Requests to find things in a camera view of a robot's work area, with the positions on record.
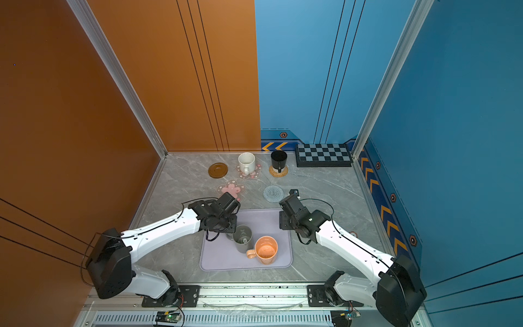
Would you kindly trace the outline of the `blue woven round coaster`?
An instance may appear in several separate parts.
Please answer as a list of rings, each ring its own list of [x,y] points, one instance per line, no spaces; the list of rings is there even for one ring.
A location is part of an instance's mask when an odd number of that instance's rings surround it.
[[[263,196],[269,203],[278,203],[284,199],[285,194],[280,187],[269,185],[264,189]]]

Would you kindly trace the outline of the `pink flower coaster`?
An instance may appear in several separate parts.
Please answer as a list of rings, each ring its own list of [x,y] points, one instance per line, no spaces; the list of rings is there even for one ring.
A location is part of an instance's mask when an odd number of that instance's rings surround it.
[[[236,181],[229,181],[225,185],[218,187],[219,193],[229,193],[239,202],[242,200],[242,194],[245,192],[245,186],[238,184]]]
[[[249,175],[245,175],[242,171],[241,171],[241,167],[239,165],[236,166],[236,171],[238,173],[238,177],[241,178],[241,179],[244,179],[244,180],[252,180],[252,179],[257,179],[260,177],[260,172],[261,172],[261,169],[262,169],[262,165],[261,164],[256,164],[256,168],[255,168],[255,171],[252,172],[251,174]]]

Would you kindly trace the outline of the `grey mug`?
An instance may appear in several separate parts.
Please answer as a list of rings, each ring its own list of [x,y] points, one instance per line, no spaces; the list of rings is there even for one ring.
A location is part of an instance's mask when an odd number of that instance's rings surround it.
[[[246,253],[253,249],[253,232],[249,226],[239,225],[234,233],[227,233],[227,239],[233,241],[240,253]]]

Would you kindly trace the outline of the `brown wooden coaster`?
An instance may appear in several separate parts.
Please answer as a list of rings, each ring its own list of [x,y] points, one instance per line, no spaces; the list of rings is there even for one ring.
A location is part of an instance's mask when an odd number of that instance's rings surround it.
[[[223,178],[228,173],[228,166],[223,162],[211,164],[208,168],[208,174],[212,178]]]

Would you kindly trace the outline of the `rattan woven round coaster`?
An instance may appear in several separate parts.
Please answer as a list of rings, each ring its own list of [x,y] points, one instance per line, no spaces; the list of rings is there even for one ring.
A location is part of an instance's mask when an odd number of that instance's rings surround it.
[[[288,174],[288,172],[289,172],[288,166],[285,166],[284,169],[280,172],[272,166],[269,167],[269,173],[275,178],[284,177]]]

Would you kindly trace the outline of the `black mug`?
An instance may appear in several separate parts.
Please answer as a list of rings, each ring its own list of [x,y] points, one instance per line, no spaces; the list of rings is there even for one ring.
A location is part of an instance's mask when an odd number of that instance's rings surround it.
[[[279,172],[282,171],[287,162],[287,154],[285,151],[276,150],[271,153],[272,167],[277,169]]]

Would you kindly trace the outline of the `white mug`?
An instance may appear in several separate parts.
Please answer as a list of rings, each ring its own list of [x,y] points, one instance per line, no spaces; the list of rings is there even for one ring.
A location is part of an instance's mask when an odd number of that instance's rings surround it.
[[[238,163],[240,166],[241,173],[245,176],[256,171],[256,157],[252,153],[246,152],[238,156]]]

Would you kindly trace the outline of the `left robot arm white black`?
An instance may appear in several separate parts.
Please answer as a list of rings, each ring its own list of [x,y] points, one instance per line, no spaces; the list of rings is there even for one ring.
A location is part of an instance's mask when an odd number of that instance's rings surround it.
[[[147,254],[178,238],[199,231],[232,233],[236,231],[237,213],[223,212],[222,227],[212,226],[218,215],[205,216],[198,210],[179,213],[135,230],[119,233],[112,228],[103,232],[85,263],[85,268],[100,299],[120,294],[135,294],[153,301],[159,307],[181,304],[182,292],[172,274],[153,271],[138,265]]]

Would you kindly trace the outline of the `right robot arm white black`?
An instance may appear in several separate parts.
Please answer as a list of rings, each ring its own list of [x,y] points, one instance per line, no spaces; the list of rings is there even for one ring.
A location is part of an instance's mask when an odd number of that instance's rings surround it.
[[[416,265],[409,257],[380,252],[350,233],[321,211],[283,208],[283,230],[293,230],[306,244],[330,249],[357,268],[364,278],[336,271],[324,283],[326,301],[341,307],[349,302],[374,307],[393,326],[409,326],[427,297]]]

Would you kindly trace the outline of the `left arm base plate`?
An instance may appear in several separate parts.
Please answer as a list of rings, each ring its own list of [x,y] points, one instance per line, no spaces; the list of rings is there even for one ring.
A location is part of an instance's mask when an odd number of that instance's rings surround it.
[[[200,294],[200,286],[198,285],[184,285],[178,286],[177,291],[171,288],[166,295],[158,299],[153,299],[149,296],[144,296],[142,300],[142,307],[172,307],[172,308],[195,308],[197,307],[198,297]]]

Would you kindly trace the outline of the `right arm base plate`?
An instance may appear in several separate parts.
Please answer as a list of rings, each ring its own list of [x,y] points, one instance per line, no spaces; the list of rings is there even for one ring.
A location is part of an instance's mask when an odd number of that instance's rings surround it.
[[[306,287],[310,307],[363,307],[357,301],[344,301],[331,286],[308,285]]]

